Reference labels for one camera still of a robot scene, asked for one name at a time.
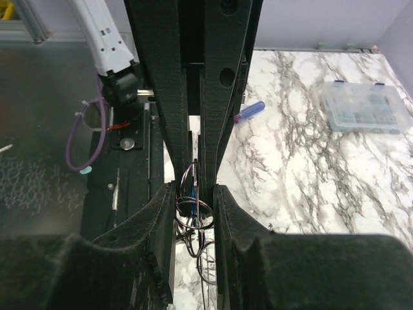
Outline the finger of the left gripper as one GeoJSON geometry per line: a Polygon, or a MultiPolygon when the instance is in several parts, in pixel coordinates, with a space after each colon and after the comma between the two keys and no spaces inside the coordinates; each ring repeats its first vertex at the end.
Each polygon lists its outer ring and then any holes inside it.
{"type": "Polygon", "coordinates": [[[177,1],[125,1],[139,61],[153,88],[175,180],[189,166],[188,112],[177,1]]]}
{"type": "Polygon", "coordinates": [[[206,1],[203,102],[201,103],[202,186],[216,184],[219,143],[230,114],[232,96],[245,52],[251,20],[261,1],[206,1]]]}

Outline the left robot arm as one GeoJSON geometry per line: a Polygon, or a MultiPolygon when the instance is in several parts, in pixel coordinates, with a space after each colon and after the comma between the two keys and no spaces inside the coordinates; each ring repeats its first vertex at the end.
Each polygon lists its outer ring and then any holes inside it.
{"type": "Polygon", "coordinates": [[[72,1],[106,100],[137,115],[137,91],[154,91],[176,177],[189,162],[187,119],[201,118],[201,185],[214,188],[241,103],[261,1],[126,1],[137,52],[123,43],[104,1],[72,1]]]}

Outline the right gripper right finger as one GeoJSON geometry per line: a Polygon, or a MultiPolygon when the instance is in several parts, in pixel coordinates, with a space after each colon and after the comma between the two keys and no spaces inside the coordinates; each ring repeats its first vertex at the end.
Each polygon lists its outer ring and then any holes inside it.
{"type": "Polygon", "coordinates": [[[219,309],[411,309],[412,253],[380,234],[281,234],[214,188],[219,309]]]}

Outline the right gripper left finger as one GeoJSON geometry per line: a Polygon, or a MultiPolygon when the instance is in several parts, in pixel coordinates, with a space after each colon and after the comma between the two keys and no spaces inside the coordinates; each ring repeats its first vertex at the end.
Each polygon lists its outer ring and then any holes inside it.
{"type": "Polygon", "coordinates": [[[95,240],[1,240],[2,309],[166,309],[174,288],[175,185],[95,240]]]}

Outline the metal key ring plate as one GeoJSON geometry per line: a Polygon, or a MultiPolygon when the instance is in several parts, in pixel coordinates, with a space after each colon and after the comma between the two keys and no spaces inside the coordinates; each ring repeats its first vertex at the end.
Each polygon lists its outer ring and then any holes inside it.
{"type": "Polygon", "coordinates": [[[196,260],[200,277],[203,309],[215,309],[213,294],[217,284],[215,240],[212,236],[214,217],[212,209],[200,198],[199,164],[196,159],[186,168],[176,194],[175,221],[177,238],[196,260]]]}

